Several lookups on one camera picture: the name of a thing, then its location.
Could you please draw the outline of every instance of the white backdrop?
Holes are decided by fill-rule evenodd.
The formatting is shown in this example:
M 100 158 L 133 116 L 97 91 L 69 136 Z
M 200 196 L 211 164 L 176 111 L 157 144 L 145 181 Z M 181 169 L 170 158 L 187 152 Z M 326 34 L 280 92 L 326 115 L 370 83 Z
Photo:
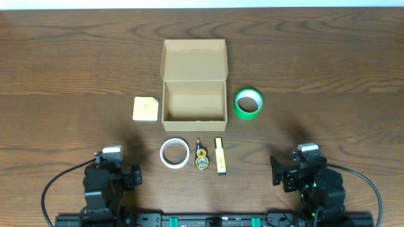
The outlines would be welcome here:
M 0 0 L 0 9 L 404 6 L 404 0 Z

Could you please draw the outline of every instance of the tape roll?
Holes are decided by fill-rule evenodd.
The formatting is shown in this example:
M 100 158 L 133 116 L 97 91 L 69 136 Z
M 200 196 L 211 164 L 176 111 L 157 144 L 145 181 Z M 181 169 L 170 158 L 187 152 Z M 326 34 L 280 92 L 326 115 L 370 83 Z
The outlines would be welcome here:
M 184 161 L 182 161 L 181 163 L 178 164 L 172 164 L 166 157 L 165 157 L 165 148 L 167 146 L 169 146 L 170 144 L 174 144 L 174 143 L 179 143 L 182 144 L 186 149 L 187 149 L 187 156 L 185 157 Z M 168 141 L 165 141 L 162 145 L 162 147 L 160 148 L 160 158 L 162 159 L 164 165 L 166 165 L 169 168 L 173 168 L 173 169 L 177 169 L 177 168 L 181 168 L 183 167 L 189 159 L 189 146 L 188 144 L 183 141 L 182 139 L 178 139 L 178 138 L 174 138 L 174 139 L 169 139 Z
M 258 109 L 254 112 L 243 111 L 239 106 L 239 100 L 244 97 L 252 98 L 257 103 Z M 243 89 L 235 96 L 235 114 L 237 114 L 237 116 L 239 116 L 241 119 L 251 120 L 256 118 L 263 106 L 264 99 L 262 95 L 254 89 Z

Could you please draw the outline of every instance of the wooden surface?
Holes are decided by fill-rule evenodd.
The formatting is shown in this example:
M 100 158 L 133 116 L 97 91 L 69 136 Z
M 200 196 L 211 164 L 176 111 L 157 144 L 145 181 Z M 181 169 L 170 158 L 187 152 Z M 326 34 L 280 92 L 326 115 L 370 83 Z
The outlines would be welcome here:
M 168 38 L 225 38 L 229 123 L 225 132 L 165 132 L 132 120 L 135 96 L 162 97 L 160 55 Z M 404 9 L 76 10 L 0 12 L 0 225 L 45 226 L 40 195 L 59 172 L 122 144 L 140 161 L 132 209 L 265 212 L 299 209 L 298 194 L 271 184 L 270 155 L 287 162 L 315 142 L 330 163 L 369 177 L 384 201 L 383 226 L 404 225 Z M 258 89 L 259 117 L 235 116 L 235 94 Z M 160 160 L 161 144 L 199 137 L 214 157 L 223 137 L 228 175 Z M 84 169 L 56 181 L 46 207 L 78 213 Z M 349 211 L 377 200 L 342 173 Z

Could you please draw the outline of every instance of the cardboard box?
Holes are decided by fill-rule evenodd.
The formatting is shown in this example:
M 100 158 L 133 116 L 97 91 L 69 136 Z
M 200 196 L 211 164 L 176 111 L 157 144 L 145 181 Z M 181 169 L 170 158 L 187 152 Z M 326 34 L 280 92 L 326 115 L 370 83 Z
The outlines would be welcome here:
M 162 124 L 166 131 L 224 131 L 225 40 L 165 40 Z

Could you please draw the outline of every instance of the green tape roll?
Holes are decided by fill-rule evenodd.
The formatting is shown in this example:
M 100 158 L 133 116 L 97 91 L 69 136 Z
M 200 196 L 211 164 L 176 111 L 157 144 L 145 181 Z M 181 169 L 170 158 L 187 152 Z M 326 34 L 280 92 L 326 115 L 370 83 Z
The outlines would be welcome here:
M 258 109 L 254 112 L 243 111 L 240 108 L 238 102 L 241 98 L 244 97 L 252 98 L 257 103 Z M 235 105 L 234 105 L 235 114 L 237 114 L 237 116 L 239 116 L 241 119 L 252 120 L 256 118 L 260 113 L 260 111 L 263 109 L 263 106 L 264 106 L 264 99 L 262 95 L 254 89 L 243 89 L 235 96 Z

